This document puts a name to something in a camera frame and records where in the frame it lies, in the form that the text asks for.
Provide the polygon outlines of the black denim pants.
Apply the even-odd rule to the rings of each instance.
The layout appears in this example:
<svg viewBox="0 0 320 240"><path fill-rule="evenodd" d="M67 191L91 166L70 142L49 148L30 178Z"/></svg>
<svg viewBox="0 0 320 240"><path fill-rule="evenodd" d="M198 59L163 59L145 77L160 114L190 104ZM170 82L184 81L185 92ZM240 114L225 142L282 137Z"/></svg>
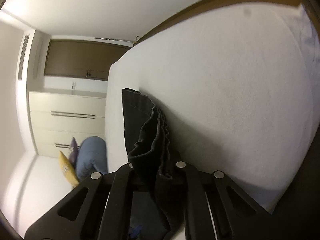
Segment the black denim pants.
<svg viewBox="0 0 320 240"><path fill-rule="evenodd" d="M181 184L175 171L180 154L170 142L161 109L146 95L121 91L127 158L147 182L133 194L129 239L171 239L183 222Z"/></svg>

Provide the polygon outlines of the white bed mattress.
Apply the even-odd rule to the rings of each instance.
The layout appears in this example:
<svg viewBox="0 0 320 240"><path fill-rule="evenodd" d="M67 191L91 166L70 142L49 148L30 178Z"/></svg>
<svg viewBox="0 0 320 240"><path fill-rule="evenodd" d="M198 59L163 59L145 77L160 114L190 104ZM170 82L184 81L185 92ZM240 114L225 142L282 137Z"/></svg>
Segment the white bed mattress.
<svg viewBox="0 0 320 240"><path fill-rule="evenodd" d="M175 147L228 174L267 211L293 181L319 126L319 39L306 7L211 10L134 46L110 69L108 169L127 162L121 91L149 96Z"/></svg>

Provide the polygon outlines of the purple cushion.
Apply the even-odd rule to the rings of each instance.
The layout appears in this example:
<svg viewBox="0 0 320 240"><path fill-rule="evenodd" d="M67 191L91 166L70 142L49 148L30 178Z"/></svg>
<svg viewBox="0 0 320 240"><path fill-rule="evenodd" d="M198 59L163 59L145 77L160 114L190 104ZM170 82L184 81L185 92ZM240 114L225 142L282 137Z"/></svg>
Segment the purple cushion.
<svg viewBox="0 0 320 240"><path fill-rule="evenodd" d="M74 167L76 166L78 154L79 154L78 144L76 142L75 137L72 137L70 148L69 148L69 161Z"/></svg>

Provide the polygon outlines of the brown wooden door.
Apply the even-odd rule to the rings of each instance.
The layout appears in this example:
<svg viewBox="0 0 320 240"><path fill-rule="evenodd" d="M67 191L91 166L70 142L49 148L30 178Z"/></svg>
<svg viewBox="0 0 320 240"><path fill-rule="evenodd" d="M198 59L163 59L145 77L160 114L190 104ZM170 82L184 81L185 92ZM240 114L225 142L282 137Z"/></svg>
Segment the brown wooden door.
<svg viewBox="0 0 320 240"><path fill-rule="evenodd" d="M107 81L112 64L128 50L111 43L50 40L44 75Z"/></svg>

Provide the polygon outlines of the white wardrobe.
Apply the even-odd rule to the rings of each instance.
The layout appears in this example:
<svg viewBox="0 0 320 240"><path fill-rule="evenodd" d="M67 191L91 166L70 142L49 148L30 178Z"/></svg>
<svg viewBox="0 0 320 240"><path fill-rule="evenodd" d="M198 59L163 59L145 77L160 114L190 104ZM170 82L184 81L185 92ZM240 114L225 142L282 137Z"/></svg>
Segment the white wardrobe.
<svg viewBox="0 0 320 240"><path fill-rule="evenodd" d="M106 94L45 89L29 92L29 116L36 151L56 158L68 155L72 139L105 137Z"/></svg>

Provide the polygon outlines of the blue rolled duvet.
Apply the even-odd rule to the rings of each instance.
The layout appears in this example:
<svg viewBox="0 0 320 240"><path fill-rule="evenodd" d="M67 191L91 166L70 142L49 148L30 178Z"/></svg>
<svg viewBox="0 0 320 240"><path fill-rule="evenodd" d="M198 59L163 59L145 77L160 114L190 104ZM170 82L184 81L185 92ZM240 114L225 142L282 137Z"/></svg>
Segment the blue rolled duvet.
<svg viewBox="0 0 320 240"><path fill-rule="evenodd" d="M81 143L75 166L76 176L80 181L94 171L108 174L106 143L96 136L88 137Z"/></svg>

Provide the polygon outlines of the yellow cushion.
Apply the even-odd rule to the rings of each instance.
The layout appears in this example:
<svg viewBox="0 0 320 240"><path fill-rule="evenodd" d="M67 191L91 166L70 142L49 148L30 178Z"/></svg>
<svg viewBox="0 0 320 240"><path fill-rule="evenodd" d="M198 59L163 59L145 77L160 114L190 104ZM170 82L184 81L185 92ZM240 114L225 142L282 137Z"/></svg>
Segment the yellow cushion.
<svg viewBox="0 0 320 240"><path fill-rule="evenodd" d="M79 180L76 177L75 169L62 151L59 152L59 165L63 176L71 186L77 187L79 185Z"/></svg>

